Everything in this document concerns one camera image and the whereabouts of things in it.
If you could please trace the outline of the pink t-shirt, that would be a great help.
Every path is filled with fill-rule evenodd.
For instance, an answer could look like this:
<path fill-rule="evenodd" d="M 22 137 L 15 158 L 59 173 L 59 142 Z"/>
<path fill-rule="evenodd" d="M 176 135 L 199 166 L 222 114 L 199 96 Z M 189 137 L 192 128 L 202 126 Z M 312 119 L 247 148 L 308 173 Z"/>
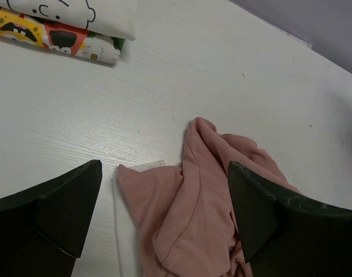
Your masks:
<path fill-rule="evenodd" d="M 119 166 L 117 180 L 135 222 L 146 276 L 251 276 L 227 182 L 237 161 L 284 187 L 275 161 L 244 136 L 219 134 L 195 118 L 184 139 L 182 164 L 143 172 Z"/>

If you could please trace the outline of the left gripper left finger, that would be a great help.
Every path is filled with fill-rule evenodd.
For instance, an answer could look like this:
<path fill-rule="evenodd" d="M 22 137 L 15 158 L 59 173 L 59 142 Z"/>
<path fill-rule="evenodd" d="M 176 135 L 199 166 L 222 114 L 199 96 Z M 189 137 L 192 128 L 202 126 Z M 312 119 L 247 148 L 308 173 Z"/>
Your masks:
<path fill-rule="evenodd" d="M 89 162 L 0 199 L 0 276 L 71 276 L 102 182 Z"/>

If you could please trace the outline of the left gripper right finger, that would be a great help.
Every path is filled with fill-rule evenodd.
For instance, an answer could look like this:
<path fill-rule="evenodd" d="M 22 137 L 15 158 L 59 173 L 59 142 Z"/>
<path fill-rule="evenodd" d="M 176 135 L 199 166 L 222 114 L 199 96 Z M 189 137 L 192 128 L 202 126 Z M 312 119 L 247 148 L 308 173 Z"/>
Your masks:
<path fill-rule="evenodd" d="M 352 276 L 352 210 L 310 199 L 231 162 L 228 185 L 253 276 Z"/>

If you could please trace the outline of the white red print t-shirt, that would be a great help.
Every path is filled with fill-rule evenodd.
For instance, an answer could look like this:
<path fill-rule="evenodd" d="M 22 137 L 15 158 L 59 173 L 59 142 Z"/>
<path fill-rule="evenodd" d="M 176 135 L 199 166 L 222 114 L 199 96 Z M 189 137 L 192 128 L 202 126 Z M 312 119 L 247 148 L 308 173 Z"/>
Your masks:
<path fill-rule="evenodd" d="M 117 173 L 112 178 L 115 235 L 121 276 L 145 276 L 138 254 L 137 231 L 123 196 Z"/>

